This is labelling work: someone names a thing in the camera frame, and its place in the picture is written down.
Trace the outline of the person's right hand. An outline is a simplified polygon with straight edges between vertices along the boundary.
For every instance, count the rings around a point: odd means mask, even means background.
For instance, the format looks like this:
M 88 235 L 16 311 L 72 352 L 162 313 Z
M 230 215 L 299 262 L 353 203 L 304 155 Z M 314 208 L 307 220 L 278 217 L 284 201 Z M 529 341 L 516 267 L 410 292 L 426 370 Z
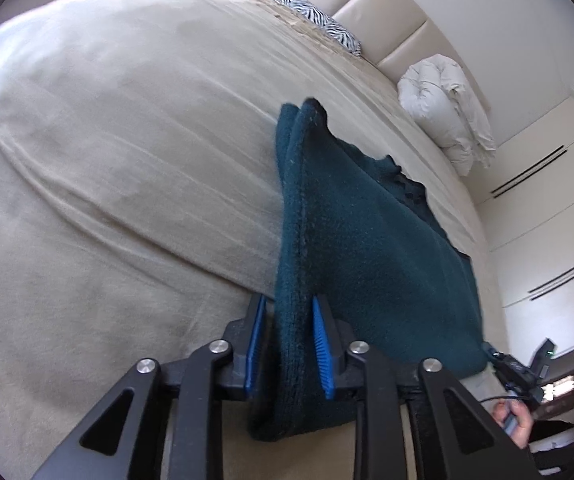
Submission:
M 510 425 L 511 432 L 508 435 L 519 448 L 528 446 L 534 419 L 522 401 L 499 400 L 494 404 L 491 414 L 501 428 Z

